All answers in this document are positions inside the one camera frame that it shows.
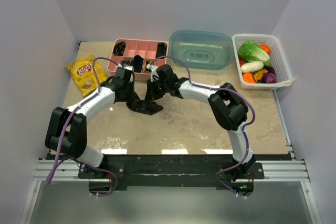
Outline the dark brown patterned tie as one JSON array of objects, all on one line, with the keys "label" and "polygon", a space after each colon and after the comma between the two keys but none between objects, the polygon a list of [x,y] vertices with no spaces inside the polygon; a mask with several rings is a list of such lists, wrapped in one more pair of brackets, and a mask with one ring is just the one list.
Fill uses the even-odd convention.
[{"label": "dark brown patterned tie", "polygon": [[154,115],[163,110],[161,105],[153,101],[141,100],[136,93],[132,97],[129,97],[126,105],[131,111],[146,115]]}]

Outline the pink divided organizer tray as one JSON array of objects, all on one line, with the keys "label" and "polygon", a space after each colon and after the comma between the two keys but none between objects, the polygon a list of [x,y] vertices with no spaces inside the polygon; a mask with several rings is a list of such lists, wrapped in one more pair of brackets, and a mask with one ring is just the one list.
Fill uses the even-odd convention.
[{"label": "pink divided organizer tray", "polygon": [[[140,55],[143,58],[143,61],[146,59],[149,59],[151,61],[154,61],[154,64],[156,66],[161,66],[166,64],[167,59],[161,59],[160,57],[156,58],[156,48],[157,44],[163,41],[155,41],[155,40],[138,40],[138,39],[117,39],[114,44],[124,41],[127,43],[125,52],[123,56],[115,56],[112,54],[110,55],[110,59],[112,62],[108,62],[107,70],[115,74],[117,66],[116,63],[119,63],[121,65],[128,65],[132,66],[133,58],[136,55]],[[137,73],[135,74],[135,80],[136,81],[147,81],[147,79],[150,78],[150,73]]]}]

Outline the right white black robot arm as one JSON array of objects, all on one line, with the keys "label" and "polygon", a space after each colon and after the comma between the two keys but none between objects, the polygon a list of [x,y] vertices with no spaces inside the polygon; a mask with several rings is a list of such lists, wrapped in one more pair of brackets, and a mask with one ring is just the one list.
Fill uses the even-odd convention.
[{"label": "right white black robot arm", "polygon": [[256,162],[249,146],[246,133],[248,104],[235,88],[225,83],[222,86],[209,86],[178,78],[170,65],[155,66],[148,64],[150,72],[147,81],[147,101],[156,101],[165,94],[180,99],[191,99],[208,104],[216,122],[227,130],[233,150],[234,173],[246,178],[253,171]]}]

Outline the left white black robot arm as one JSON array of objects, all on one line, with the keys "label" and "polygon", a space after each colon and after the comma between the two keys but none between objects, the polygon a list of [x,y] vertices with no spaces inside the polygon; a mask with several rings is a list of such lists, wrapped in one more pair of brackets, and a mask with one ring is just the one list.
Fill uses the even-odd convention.
[{"label": "left white black robot arm", "polygon": [[108,174],[103,154],[87,143],[87,123],[103,109],[116,102],[134,98],[133,67],[118,67],[115,75],[102,83],[99,90],[67,108],[55,108],[50,117],[45,146],[90,166],[97,178]]}]

